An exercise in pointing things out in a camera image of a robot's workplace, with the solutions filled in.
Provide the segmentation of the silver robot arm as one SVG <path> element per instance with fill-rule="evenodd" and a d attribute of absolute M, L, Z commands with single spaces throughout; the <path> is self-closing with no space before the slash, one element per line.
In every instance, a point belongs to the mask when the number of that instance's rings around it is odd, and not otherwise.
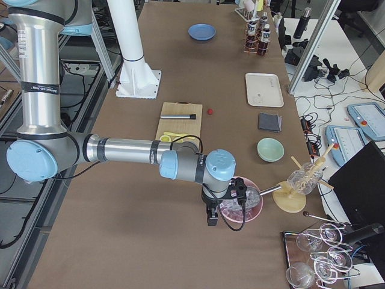
<path fill-rule="evenodd" d="M 217 224 L 224 200 L 245 205 L 245 185 L 235 178 L 233 155 L 217 149 L 203 153 L 195 135 L 172 141 L 102 138 L 76 132 L 64 124 L 65 109 L 84 113 L 92 103 L 88 86 L 73 104 L 61 103 L 60 35 L 90 36 L 97 23 L 91 1 L 8 1 L 8 16 L 16 25 L 20 64 L 23 123 L 6 153 L 10 169 L 37 182 L 72 166 L 108 161 L 156 164 L 160 175 L 202 186 L 207 223 Z"/>

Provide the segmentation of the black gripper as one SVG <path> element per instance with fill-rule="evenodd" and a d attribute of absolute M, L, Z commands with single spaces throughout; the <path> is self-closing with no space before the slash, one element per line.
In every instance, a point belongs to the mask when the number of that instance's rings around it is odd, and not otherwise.
<path fill-rule="evenodd" d="M 207 184 L 202 184 L 202 201 L 206 204 L 207 225 L 216 226 L 218 216 L 222 216 L 220 203 L 231 197 L 230 184 L 222 191 L 214 191 Z"/>

